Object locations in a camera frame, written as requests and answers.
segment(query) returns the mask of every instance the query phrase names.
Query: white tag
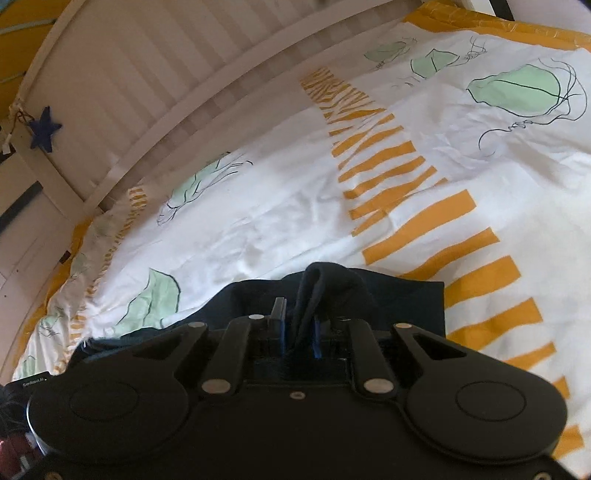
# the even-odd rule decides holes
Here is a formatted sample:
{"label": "white tag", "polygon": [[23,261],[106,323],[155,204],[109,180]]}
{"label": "white tag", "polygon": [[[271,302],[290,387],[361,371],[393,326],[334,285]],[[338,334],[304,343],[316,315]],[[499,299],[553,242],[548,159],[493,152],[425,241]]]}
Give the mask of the white tag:
{"label": "white tag", "polygon": [[2,144],[2,153],[4,155],[10,155],[10,139],[12,138],[12,134],[8,134],[6,140]]}

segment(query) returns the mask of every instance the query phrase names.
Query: black garment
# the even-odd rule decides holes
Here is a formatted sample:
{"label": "black garment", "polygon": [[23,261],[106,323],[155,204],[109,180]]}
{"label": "black garment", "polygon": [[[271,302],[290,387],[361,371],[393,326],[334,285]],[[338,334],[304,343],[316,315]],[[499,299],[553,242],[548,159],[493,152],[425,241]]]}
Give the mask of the black garment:
{"label": "black garment", "polygon": [[90,356],[107,355],[190,322],[205,322],[210,330],[223,329],[236,318],[269,314],[276,297],[287,299],[287,352],[310,344],[312,322],[321,319],[361,318],[374,330],[388,330],[398,322],[412,323],[445,335],[443,283],[403,280],[381,273],[317,262],[303,272],[281,280],[245,280],[231,283],[200,310],[174,325],[145,328],[120,339],[89,339],[74,352],[69,368]]}

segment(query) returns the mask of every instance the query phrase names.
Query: blue star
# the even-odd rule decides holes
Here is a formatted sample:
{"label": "blue star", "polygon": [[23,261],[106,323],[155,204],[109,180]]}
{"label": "blue star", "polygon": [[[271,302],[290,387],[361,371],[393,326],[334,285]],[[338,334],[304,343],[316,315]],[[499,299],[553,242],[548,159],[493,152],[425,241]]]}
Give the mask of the blue star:
{"label": "blue star", "polygon": [[28,124],[33,130],[33,139],[31,140],[31,149],[41,147],[47,153],[53,151],[51,147],[51,136],[61,128],[61,124],[55,124],[51,121],[51,111],[48,106],[43,109],[39,120],[31,120]]}

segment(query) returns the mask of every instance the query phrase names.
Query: bed sheet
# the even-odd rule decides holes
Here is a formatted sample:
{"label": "bed sheet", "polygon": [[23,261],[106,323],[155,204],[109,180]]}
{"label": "bed sheet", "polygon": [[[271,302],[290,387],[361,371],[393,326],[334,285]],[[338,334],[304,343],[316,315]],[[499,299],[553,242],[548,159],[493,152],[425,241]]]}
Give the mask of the bed sheet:
{"label": "bed sheet", "polygon": [[425,4],[294,85],[309,108],[97,218],[15,376],[333,261],[444,281],[448,338],[552,382],[569,408],[554,456],[591,473],[589,44]]}

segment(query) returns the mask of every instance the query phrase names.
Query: orange fabric edge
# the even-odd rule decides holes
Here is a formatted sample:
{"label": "orange fabric edge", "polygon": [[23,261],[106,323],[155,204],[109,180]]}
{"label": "orange fabric edge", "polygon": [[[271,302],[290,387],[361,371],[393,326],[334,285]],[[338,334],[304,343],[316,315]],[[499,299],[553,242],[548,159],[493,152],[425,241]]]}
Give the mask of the orange fabric edge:
{"label": "orange fabric edge", "polygon": [[74,231],[72,232],[72,241],[70,243],[71,255],[69,256],[68,260],[60,265],[56,274],[51,279],[43,303],[39,305],[33,314],[25,321],[22,327],[22,332],[17,340],[17,347],[14,352],[14,356],[11,359],[8,359],[8,361],[12,363],[11,369],[13,372],[18,365],[20,357],[22,357],[23,353],[25,352],[29,338],[35,331],[39,320],[47,315],[47,305],[49,304],[50,299],[59,291],[62,285],[66,283],[66,280],[70,278],[70,267],[72,266],[72,260],[74,260],[76,254],[80,251],[84,236],[86,235],[92,220],[92,218],[87,218],[74,227]]}
{"label": "orange fabric edge", "polygon": [[591,35],[546,27],[545,25],[510,22],[502,18],[444,4],[437,0],[423,4],[407,15],[404,21],[437,33],[471,30],[529,45],[540,45],[559,50],[585,48],[591,51]]}

